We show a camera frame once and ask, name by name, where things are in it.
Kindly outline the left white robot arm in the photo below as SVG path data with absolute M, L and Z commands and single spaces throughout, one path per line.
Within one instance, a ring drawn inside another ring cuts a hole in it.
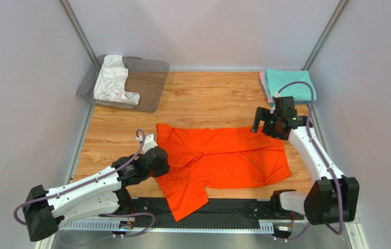
M 22 208 L 30 241 L 43 240 L 84 218 L 133 214 L 127 187 L 169 170 L 168 154 L 155 146 L 143 154 L 121 157 L 80 181 L 50 189 L 33 187 Z

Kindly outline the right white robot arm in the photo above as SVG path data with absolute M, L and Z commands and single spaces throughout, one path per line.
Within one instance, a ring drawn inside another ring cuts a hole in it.
M 311 225 L 349 223 L 355 219 L 360 185 L 347 177 L 320 144 L 310 116 L 298 115 L 293 97 L 275 98 L 273 108 L 258 107 L 251 132 L 261 131 L 274 139 L 288 141 L 302 158 L 313 181 L 308 194 L 296 190 L 273 193 L 278 210 L 293 211 Z

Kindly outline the orange t shirt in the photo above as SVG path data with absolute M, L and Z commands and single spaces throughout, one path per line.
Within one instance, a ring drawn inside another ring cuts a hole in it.
M 170 166 L 156 181 L 177 222 L 208 203 L 207 187 L 257 188 L 291 176 L 283 141 L 250 127 L 183 129 L 159 123 L 156 128 Z

